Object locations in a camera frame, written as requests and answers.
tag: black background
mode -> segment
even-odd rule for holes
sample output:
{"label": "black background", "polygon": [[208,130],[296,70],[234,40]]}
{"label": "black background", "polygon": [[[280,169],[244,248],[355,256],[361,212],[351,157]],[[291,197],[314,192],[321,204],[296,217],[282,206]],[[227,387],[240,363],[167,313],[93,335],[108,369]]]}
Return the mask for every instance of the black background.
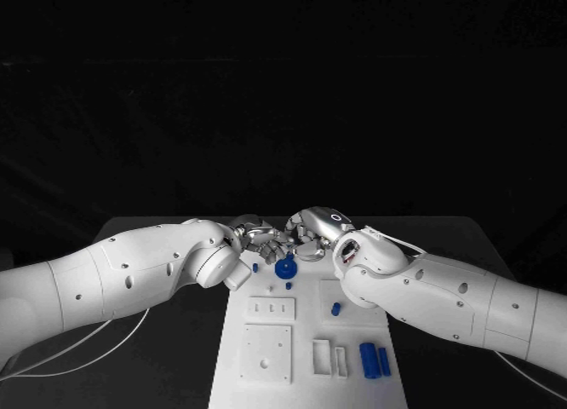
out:
{"label": "black background", "polygon": [[469,216],[567,294],[567,2],[7,2],[0,246],[115,216]]}

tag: blue object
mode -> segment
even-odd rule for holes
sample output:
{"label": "blue object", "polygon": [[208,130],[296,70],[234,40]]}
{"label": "blue object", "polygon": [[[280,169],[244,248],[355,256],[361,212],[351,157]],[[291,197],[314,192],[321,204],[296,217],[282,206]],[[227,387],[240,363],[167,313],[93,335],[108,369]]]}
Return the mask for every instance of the blue object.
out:
{"label": "blue object", "polygon": [[368,379],[377,379],[381,377],[378,354],[375,351],[375,345],[373,343],[362,343],[360,345],[362,374]]}
{"label": "blue object", "polygon": [[381,363],[381,373],[384,374],[384,377],[390,376],[390,364],[387,362],[387,354],[386,354],[386,348],[380,348],[380,363]]}
{"label": "blue object", "polygon": [[335,302],[334,304],[332,304],[332,311],[331,311],[331,313],[332,313],[332,315],[337,317],[338,316],[338,311],[341,310],[341,304],[338,303],[338,302]]}
{"label": "blue object", "polygon": [[288,253],[286,258],[275,263],[275,274],[280,279],[292,279],[298,272],[293,254]]}

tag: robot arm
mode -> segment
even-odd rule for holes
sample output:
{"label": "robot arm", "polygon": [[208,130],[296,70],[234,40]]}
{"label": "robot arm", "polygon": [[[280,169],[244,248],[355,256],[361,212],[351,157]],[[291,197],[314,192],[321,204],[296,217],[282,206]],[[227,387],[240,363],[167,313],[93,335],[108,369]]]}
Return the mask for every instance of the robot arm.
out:
{"label": "robot arm", "polygon": [[239,260],[244,236],[244,229],[193,219],[0,272],[0,364],[62,332],[151,308],[183,285],[223,282],[236,291],[250,276]]}
{"label": "robot arm", "polygon": [[[335,275],[357,305],[380,306],[436,337],[514,355],[567,378],[567,296],[449,258],[406,256],[373,228],[347,229],[350,221],[332,209],[298,215],[303,233],[321,236],[308,252],[331,243]],[[305,245],[295,252],[314,261],[322,252],[303,255]]]}

